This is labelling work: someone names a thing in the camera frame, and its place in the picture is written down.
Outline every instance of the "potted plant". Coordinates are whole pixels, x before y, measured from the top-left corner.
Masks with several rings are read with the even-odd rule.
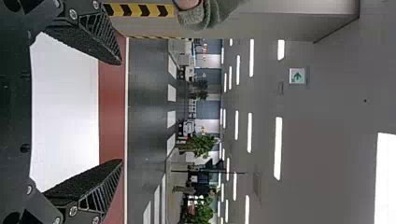
[[[207,91],[198,91],[190,93],[190,98],[193,100],[200,99],[205,101],[208,95],[209,93]]]
[[[195,215],[190,216],[190,223],[209,224],[209,220],[213,217],[213,210],[210,207],[212,200],[208,199],[195,205]]]
[[[179,152],[193,152],[195,158],[209,157],[209,152],[213,146],[217,143],[214,136],[209,135],[195,135],[194,137],[187,140],[186,144],[179,145]]]

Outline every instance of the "gray sleeve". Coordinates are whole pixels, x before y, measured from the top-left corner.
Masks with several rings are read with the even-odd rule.
[[[177,18],[181,26],[194,31],[213,28],[247,0],[201,0],[190,10],[179,10]]]

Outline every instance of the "red wall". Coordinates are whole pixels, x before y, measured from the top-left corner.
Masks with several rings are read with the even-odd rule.
[[[99,62],[99,151],[101,163],[112,159],[124,159],[126,38],[119,33],[116,33],[116,36],[122,54],[122,66]],[[104,223],[124,223],[123,175]]]

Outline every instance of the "green exit sign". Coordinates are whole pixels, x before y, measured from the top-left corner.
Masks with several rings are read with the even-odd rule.
[[[305,68],[291,68],[289,72],[289,84],[306,84],[306,70]]]

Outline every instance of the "light fixture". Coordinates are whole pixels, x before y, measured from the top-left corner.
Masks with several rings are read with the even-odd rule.
[[[274,157],[274,177],[280,180],[281,167],[282,167],[282,129],[283,119],[276,118],[275,130],[275,157]]]
[[[228,223],[228,199],[225,201],[225,223]]]
[[[230,158],[227,158],[227,174],[226,174],[227,181],[230,180]]]
[[[236,187],[238,182],[238,174],[236,172],[233,173],[233,200],[236,201]]]
[[[280,61],[285,58],[285,40],[277,41],[277,59]]]
[[[221,184],[221,202],[224,203],[224,184]]]
[[[218,217],[221,217],[221,203],[218,201]]]
[[[224,73],[224,93],[227,92],[227,73]]]
[[[239,136],[239,111],[235,111],[235,140],[238,140]]]
[[[219,173],[219,188],[221,187],[221,173]]]
[[[221,48],[221,64],[224,64],[224,48]]]
[[[233,67],[230,66],[230,71],[229,71],[229,78],[228,78],[228,90],[231,90],[233,88]]]
[[[222,108],[220,109],[220,125],[222,125]]]
[[[226,128],[226,125],[225,125],[225,124],[227,123],[227,110],[224,109],[223,112],[224,112],[224,114],[223,114],[223,119],[224,119],[224,121],[223,121],[223,128],[225,129],[225,128]]]
[[[222,159],[222,143],[219,143],[219,159]]]
[[[247,195],[245,198],[245,224],[249,224],[250,220],[250,198]]]
[[[375,224],[396,223],[395,149],[395,134],[378,134],[376,147]]]
[[[239,76],[241,73],[241,56],[236,56],[236,85],[239,85]]]
[[[250,39],[249,76],[254,76],[254,39]]]
[[[251,137],[253,128],[253,114],[247,114],[247,152],[251,153]]]

